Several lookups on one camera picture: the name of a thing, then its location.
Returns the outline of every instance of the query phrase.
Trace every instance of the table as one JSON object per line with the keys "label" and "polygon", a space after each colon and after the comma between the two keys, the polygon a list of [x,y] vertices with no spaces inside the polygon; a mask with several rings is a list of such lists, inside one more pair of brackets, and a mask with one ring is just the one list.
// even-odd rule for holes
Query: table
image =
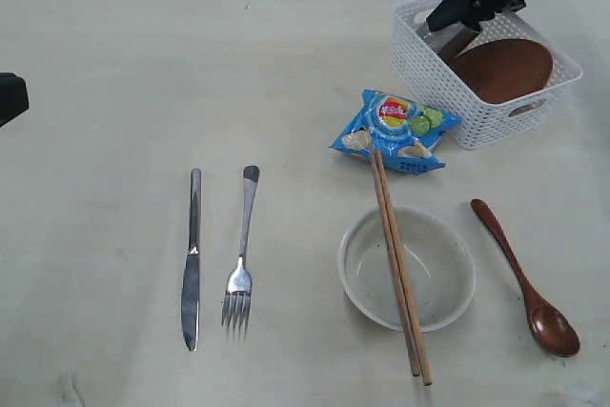
{"label": "table", "polygon": [[[467,313],[427,335],[435,384],[404,341],[342,293],[336,252],[376,205],[369,168],[329,150],[389,69],[403,0],[0,0],[0,69],[31,108],[0,129],[0,404],[568,405],[610,397],[610,0],[528,0],[523,16],[582,64],[547,122],[448,167],[390,174],[395,203],[456,228],[477,267]],[[241,169],[261,168],[245,344],[220,326]],[[179,296],[189,169],[203,169],[200,348]],[[525,272],[579,331],[578,357],[530,337],[519,288],[468,207],[487,200]]]}

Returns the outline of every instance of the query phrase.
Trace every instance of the basket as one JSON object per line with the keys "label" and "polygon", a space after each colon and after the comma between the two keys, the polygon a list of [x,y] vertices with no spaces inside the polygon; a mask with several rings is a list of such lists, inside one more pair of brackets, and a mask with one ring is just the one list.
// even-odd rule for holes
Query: basket
{"label": "basket", "polygon": [[512,12],[497,14],[466,50],[503,38],[526,38],[542,43],[553,55],[553,71],[546,87],[504,102],[488,104],[417,36],[416,29],[441,0],[413,0],[396,8],[392,39],[392,67],[414,95],[426,105],[442,108],[463,118],[452,135],[465,150],[497,142],[539,125],[564,96],[568,85],[582,77],[580,66],[554,47]]}

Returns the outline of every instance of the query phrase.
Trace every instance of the white bowl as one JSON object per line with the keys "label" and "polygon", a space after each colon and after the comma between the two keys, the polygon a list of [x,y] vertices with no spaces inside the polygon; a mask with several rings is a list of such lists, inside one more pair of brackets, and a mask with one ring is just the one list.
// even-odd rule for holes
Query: white bowl
{"label": "white bowl", "polygon": [[[413,208],[395,208],[423,332],[460,317],[475,293],[475,264],[447,224]],[[343,236],[338,254],[345,294],[372,321],[402,330],[379,210]]]}

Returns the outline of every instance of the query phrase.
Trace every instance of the chip bag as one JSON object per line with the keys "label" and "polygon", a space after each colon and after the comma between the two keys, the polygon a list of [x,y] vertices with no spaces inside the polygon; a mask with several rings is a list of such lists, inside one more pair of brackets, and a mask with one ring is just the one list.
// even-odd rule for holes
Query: chip bag
{"label": "chip bag", "polygon": [[369,160],[373,142],[386,167],[420,174],[445,167],[431,153],[440,138],[461,118],[385,92],[364,90],[364,107],[332,147]]}

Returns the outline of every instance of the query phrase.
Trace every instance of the wooden chopsticks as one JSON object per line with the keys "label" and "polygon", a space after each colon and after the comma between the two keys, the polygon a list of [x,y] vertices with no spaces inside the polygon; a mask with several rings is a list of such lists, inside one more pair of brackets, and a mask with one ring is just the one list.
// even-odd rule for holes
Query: wooden chopsticks
{"label": "wooden chopsticks", "polygon": [[424,385],[428,386],[432,384],[430,364],[426,356],[426,344],[423,333],[419,327],[419,316],[417,315],[416,300],[407,269],[407,258],[404,253],[400,231],[398,230],[392,197],[388,190],[388,177],[383,167],[383,156],[379,150],[373,147],[373,144],[370,146],[369,153],[373,167],[373,178],[375,179],[377,203],[379,204],[383,233],[388,249],[388,260],[390,261],[390,270],[392,271],[398,308],[400,310],[402,331],[411,363],[411,372],[413,376],[422,375]]}

